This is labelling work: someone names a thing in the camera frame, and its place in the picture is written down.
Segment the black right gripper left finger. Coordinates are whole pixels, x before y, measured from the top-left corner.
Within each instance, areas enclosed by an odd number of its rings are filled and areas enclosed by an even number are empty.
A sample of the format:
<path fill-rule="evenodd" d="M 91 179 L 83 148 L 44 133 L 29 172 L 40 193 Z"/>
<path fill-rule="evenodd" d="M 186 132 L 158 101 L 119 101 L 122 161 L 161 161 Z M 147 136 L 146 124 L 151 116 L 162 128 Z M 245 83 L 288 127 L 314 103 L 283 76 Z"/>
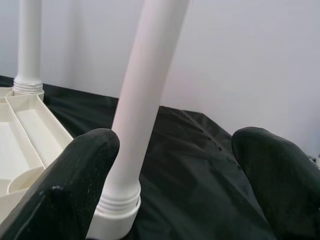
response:
<path fill-rule="evenodd" d="M 74 138 L 0 224 L 0 240 L 85 240 L 119 148 L 107 128 Z"/>

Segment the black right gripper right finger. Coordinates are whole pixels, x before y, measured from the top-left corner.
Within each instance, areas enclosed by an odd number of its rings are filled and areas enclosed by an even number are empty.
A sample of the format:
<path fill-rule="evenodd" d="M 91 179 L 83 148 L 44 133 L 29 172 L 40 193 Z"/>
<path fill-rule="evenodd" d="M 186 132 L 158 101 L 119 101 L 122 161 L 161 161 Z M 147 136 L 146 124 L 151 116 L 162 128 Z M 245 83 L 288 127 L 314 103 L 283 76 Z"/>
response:
<path fill-rule="evenodd" d="M 320 167 L 260 127 L 237 130 L 231 147 L 277 240 L 320 240 Z"/>

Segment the white plastic table top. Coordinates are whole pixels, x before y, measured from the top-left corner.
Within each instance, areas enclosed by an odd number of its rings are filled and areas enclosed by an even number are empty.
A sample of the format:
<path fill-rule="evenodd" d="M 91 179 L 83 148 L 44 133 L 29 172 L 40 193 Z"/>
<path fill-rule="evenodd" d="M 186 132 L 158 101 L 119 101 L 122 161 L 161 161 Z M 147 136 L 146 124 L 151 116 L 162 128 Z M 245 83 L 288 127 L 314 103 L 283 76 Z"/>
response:
<path fill-rule="evenodd" d="M 0 87 L 0 224 L 72 140 L 42 93 Z"/>

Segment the white plastic table leg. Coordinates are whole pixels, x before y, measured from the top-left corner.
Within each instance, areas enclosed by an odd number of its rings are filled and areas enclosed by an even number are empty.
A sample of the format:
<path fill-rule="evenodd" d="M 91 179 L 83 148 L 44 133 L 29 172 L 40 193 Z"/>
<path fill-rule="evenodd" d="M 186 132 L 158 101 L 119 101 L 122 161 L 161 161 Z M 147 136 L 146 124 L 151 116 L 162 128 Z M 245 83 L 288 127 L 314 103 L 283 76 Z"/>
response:
<path fill-rule="evenodd" d="M 144 0 L 112 123 L 120 147 L 97 209 L 129 212 L 190 0 Z"/>
<path fill-rule="evenodd" d="M 20 94 L 40 94 L 42 0 L 19 0 L 17 75 L 13 90 Z"/>

